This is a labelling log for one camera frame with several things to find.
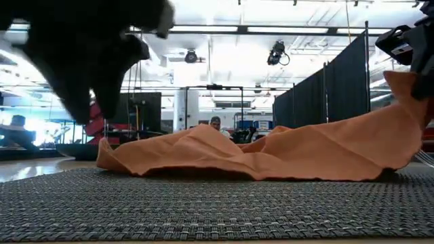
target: wooden floor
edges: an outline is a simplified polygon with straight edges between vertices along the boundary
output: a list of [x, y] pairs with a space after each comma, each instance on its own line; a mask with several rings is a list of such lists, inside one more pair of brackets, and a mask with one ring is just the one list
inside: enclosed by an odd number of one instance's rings
[[[71, 159], [33, 159], [27, 161], [3, 161], [0, 162], [0, 182], [7, 182], [11, 180], [20, 180], [35, 176], [41, 176], [43, 174], [55, 174], [71, 169], [78, 169], [84, 167], [95, 167], [95, 162], [86, 161], [74, 161]], [[120, 242], [98, 242], [98, 243], [120, 243]], [[172, 243], [172, 242], [140, 242], [140, 241], [130, 241], [128, 243], [146, 243], [146, 244], [156, 244], [156, 243]], [[201, 244], [201, 243], [264, 243], [264, 244], [281, 244], [281, 243], [295, 243], [295, 244], [364, 244], [364, 243], [380, 243], [380, 244], [402, 244], [402, 243], [415, 243], [415, 244], [432, 244], [434, 239], [370, 239], [370, 240], [327, 240], [327, 241], [213, 241], [213, 242], [173, 242], [173, 243], [191, 243], [191, 244]]]

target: towel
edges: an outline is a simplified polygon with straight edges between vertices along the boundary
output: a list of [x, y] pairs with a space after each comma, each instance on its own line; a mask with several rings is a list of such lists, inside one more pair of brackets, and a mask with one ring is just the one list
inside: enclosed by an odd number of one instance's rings
[[158, 170], [207, 169], [254, 180], [374, 180], [386, 169], [405, 167], [422, 146], [431, 119], [429, 100], [410, 92], [414, 73], [386, 72], [397, 102], [370, 113], [297, 129], [278, 126], [269, 135], [236, 145], [209, 125], [122, 144], [99, 143], [97, 166], [135, 176]]

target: black curtain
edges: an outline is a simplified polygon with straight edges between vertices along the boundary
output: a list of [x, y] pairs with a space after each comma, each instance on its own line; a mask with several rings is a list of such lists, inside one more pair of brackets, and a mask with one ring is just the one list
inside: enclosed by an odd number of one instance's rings
[[297, 128], [327, 122], [323, 69], [277, 96], [273, 104], [276, 125]]
[[327, 122], [323, 69], [297, 84], [293, 90], [295, 127]]
[[329, 122], [370, 111], [366, 45], [362, 33], [325, 68]]
[[295, 128], [294, 118], [294, 90], [290, 89], [277, 96], [273, 104], [273, 116], [275, 126], [281, 125]]

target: gray woven mat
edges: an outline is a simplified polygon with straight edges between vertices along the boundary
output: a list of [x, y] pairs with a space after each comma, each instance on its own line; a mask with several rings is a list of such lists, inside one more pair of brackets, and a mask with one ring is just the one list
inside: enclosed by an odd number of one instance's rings
[[381, 182], [158, 180], [78, 169], [0, 184], [0, 241], [434, 237], [434, 171]]

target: man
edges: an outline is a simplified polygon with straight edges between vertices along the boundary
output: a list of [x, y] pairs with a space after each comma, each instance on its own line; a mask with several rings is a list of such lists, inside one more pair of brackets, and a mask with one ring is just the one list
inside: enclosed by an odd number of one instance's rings
[[220, 124], [221, 124], [221, 122], [220, 122], [220, 117], [219, 116], [214, 116], [214, 117], [211, 118], [210, 125], [214, 129], [217, 129], [218, 131], [220, 131], [227, 138], [232, 138], [229, 132], [225, 131], [224, 129], [220, 129]]

